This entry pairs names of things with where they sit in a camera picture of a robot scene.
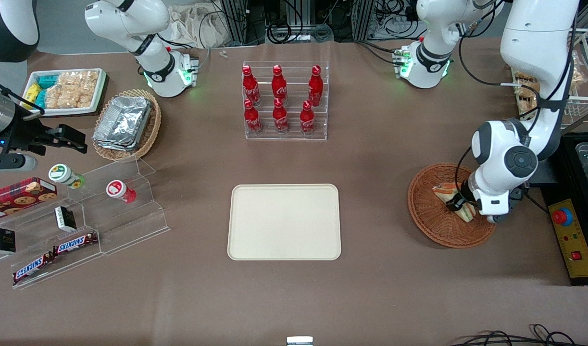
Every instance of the white tray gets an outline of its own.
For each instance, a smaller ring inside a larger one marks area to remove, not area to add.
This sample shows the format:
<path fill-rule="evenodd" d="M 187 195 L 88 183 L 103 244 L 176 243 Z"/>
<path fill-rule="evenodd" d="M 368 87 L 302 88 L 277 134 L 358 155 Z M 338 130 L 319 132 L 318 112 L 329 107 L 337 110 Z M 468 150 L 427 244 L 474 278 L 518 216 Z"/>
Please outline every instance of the white tray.
<path fill-rule="evenodd" d="M 105 85 L 105 71 L 101 68 L 83 68 L 78 70 L 50 70 L 50 71 L 36 71 L 31 72 L 28 77 L 28 81 L 26 82 L 26 86 L 24 88 L 23 97 L 26 97 L 26 92 L 28 88 L 35 83 L 37 77 L 41 76 L 49 76 L 51 74 L 61 74 L 61 72 L 80 72 L 83 70 L 93 70 L 100 73 L 98 76 L 97 85 L 95 85 L 95 92 L 93 92 L 93 99 L 91 101 L 91 107 L 82 107 L 82 108 L 63 108 L 63 109 L 47 109 L 44 108 L 44 117 L 57 117 L 57 116 L 70 116 L 70 115 L 77 115 L 77 114 L 86 114 L 94 112 L 98 109 L 100 105 L 100 99 L 102 96 L 103 86 Z"/>
<path fill-rule="evenodd" d="M 227 254 L 233 260 L 337 259 L 340 220 L 336 186 L 236 186 Z"/>

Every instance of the yellow control panel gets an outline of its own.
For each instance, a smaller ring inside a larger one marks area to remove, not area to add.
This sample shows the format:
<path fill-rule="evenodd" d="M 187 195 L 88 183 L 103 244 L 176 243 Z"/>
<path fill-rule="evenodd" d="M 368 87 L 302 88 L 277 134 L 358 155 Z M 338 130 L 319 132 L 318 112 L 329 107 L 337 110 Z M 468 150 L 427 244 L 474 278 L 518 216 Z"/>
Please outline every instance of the yellow control panel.
<path fill-rule="evenodd" d="M 588 247 L 571 199 L 548 206 L 565 265 L 572 278 L 588 276 Z"/>

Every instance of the small bottle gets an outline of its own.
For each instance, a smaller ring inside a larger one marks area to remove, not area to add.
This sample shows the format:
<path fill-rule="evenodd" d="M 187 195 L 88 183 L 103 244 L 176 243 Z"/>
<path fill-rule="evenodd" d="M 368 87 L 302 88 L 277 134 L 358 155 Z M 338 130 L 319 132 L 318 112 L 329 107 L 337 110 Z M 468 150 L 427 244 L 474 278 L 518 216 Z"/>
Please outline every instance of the small bottle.
<path fill-rule="evenodd" d="M 283 107 L 282 99 L 275 99 L 275 109 L 272 110 L 275 119 L 276 133 L 284 135 L 289 132 L 288 111 Z"/>
<path fill-rule="evenodd" d="M 250 133 L 257 135 L 262 132 L 262 122 L 259 121 L 257 109 L 253 107 L 250 99 L 245 100 L 245 121 Z"/>
<path fill-rule="evenodd" d="M 300 130 L 305 136 L 313 134 L 313 123 L 315 122 L 315 113 L 311 109 L 311 102 L 302 103 L 302 112 L 300 112 Z"/>
<path fill-rule="evenodd" d="M 105 188 L 108 196 L 131 203 L 136 200 L 136 191 L 121 180 L 112 180 Z"/>
<path fill-rule="evenodd" d="M 68 186 L 69 188 L 80 188 L 85 183 L 85 178 L 72 171 L 67 164 L 55 164 L 50 171 L 48 171 L 50 180 Z"/>
<path fill-rule="evenodd" d="M 314 65 L 311 69 L 311 79 L 309 79 L 309 101 L 313 107 L 318 107 L 322 101 L 324 91 L 324 81 L 322 81 L 322 68 Z"/>
<path fill-rule="evenodd" d="M 255 107 L 257 107 L 260 103 L 259 85 L 257 79 L 255 79 L 251 73 L 251 67 L 249 65 L 243 66 L 243 88 L 247 98 L 253 102 Z"/>
<path fill-rule="evenodd" d="M 283 69 L 280 65 L 272 67 L 272 94 L 275 99 L 281 99 L 283 105 L 288 104 L 288 84 L 283 77 Z"/>

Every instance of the white bag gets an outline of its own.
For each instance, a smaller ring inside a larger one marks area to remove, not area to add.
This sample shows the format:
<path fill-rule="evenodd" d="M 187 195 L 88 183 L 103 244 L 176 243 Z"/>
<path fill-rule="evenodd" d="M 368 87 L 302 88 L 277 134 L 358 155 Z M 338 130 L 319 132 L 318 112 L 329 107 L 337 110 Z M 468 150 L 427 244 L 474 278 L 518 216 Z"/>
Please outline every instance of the white bag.
<path fill-rule="evenodd" d="M 198 2 L 192 5 L 169 6 L 172 22 L 169 41 L 193 44 L 198 48 L 218 47 L 230 42 L 230 33 L 225 26 L 225 14 L 219 12 L 219 8 L 222 7 L 218 2 L 215 2 L 215 5 L 210 2 Z"/>

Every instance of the aluminum foil container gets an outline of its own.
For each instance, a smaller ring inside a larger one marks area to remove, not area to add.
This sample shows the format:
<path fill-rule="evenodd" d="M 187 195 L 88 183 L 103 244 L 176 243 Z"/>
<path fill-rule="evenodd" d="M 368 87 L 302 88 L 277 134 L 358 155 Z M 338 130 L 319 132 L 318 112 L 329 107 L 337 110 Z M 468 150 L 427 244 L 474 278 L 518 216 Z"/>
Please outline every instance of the aluminum foil container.
<path fill-rule="evenodd" d="M 149 119 L 151 103 L 144 97 L 118 96 L 103 114 L 93 140 L 103 148 L 133 151 L 138 148 Z"/>

